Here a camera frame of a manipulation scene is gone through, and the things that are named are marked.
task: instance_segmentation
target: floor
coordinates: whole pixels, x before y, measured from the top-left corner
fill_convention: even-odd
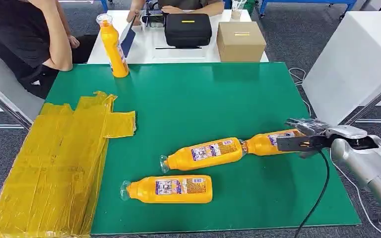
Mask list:
[[[129,0],[114,0],[110,9],[128,9]],[[358,1],[354,9],[359,9],[363,1]],[[96,34],[98,25],[95,17],[102,12],[101,5],[95,1],[89,3],[63,3],[68,21],[74,35]],[[284,61],[287,66],[299,67],[309,71],[326,45],[328,39],[339,24],[338,16],[344,11],[345,6],[336,4],[328,7],[326,4],[300,4],[300,3],[269,3],[266,16],[258,17],[256,11],[252,19],[257,21],[267,41],[266,53],[270,61]],[[381,107],[374,108],[367,115],[368,118],[381,118]],[[0,113],[0,123],[11,123],[4,113]],[[356,124],[355,126],[367,130],[370,134],[381,137],[381,124]],[[11,168],[13,158],[23,142],[26,132],[23,130],[0,130],[0,187]],[[381,238],[381,234],[375,231],[367,222],[361,210],[356,190],[344,178],[341,179],[346,187],[353,205],[361,220],[360,226],[347,227],[314,227],[303,228],[301,238]],[[362,189],[362,199],[372,220],[381,216],[381,208],[374,200],[371,193]],[[169,234],[169,235],[128,235],[120,237],[152,237],[152,238],[234,238],[234,237],[257,237],[257,238],[286,238],[294,235],[294,229],[256,230],[256,231],[227,231],[207,232],[192,234]]]

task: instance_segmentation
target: green mat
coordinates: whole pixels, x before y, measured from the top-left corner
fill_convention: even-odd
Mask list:
[[[76,106],[101,90],[118,96],[114,111],[136,110],[135,136],[110,139],[92,234],[194,232],[296,227],[316,202],[326,176],[320,155],[257,157],[168,175],[210,175],[207,204],[122,201],[124,180],[161,176],[159,156],[184,146],[287,129],[287,118],[308,117],[284,63],[130,65],[113,78],[108,65],[76,65],[60,72],[48,102]],[[308,226],[354,225],[360,220],[334,168]]]

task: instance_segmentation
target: white cable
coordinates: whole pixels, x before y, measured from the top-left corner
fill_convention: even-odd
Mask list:
[[[360,196],[360,190],[359,190],[359,188],[355,185],[355,183],[353,183],[348,177],[347,177],[347,175],[345,175],[345,173],[333,162],[333,160],[332,160],[332,156],[331,156],[331,150],[329,150],[329,157],[330,157],[330,159],[331,159],[331,162],[332,162],[332,164],[342,173],[342,175],[344,175],[344,177],[356,188],[356,190],[357,190],[357,195],[359,196],[359,200],[360,200],[360,204],[361,204],[361,206],[362,206],[362,208],[363,208],[363,211],[364,211],[364,214],[366,215],[366,217],[367,217],[367,220],[369,221],[369,223],[370,223],[370,225],[372,225],[373,226],[373,228],[375,228],[378,232],[380,232],[381,233],[381,230],[379,230],[379,228],[377,228],[374,224],[373,224],[373,222],[370,220],[370,217],[369,217],[369,215],[367,214],[367,211],[366,211],[366,209],[365,209],[365,207],[364,207],[364,205],[363,205],[363,201],[362,201],[362,199],[361,199],[361,196]]]
[[[293,73],[291,72],[291,70],[293,70],[293,69],[297,69],[297,70],[300,70],[301,72],[303,72],[303,77],[300,78],[299,76],[293,74]],[[302,70],[301,68],[293,67],[293,68],[288,69],[288,72],[290,73],[291,76],[293,76],[293,77],[295,77],[296,79],[299,80],[299,82],[295,82],[294,85],[295,85],[295,86],[301,86],[302,83],[303,83],[303,80],[305,80],[305,77],[306,77],[306,71]],[[304,99],[302,99],[302,100],[303,100],[303,102],[308,106],[309,116],[312,117],[312,112],[311,112],[309,103],[306,102]]]

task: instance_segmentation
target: yellow plastic film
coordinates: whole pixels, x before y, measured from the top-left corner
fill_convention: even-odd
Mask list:
[[[108,140],[133,135],[135,113],[113,113],[115,96],[96,92],[46,103],[0,192],[0,237],[89,236]]]

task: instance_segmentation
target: plastic bottle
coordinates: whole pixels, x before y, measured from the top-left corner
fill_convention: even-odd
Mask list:
[[[170,156],[160,157],[161,170],[166,173],[170,169],[188,171],[238,161],[245,154],[275,155],[279,151],[276,138],[279,136],[297,136],[297,129],[258,134],[243,141],[235,137],[206,142],[184,147]]]
[[[145,203],[208,203],[212,200],[212,181],[206,175],[147,177],[124,181],[122,200],[135,198]]]
[[[170,156],[160,158],[161,170],[196,170],[199,168],[238,161],[247,152],[242,148],[243,141],[235,137],[184,147]]]
[[[100,25],[101,39],[110,60],[113,76],[117,78],[126,77],[129,74],[129,68],[121,48],[119,33],[112,25],[112,16],[100,14],[96,20]]]
[[[282,130],[266,134],[257,134],[251,139],[246,141],[246,146],[248,148],[249,154],[255,154],[259,156],[263,155],[276,155],[284,154],[288,152],[283,152],[278,150],[277,137],[280,136],[302,136],[297,129]]]

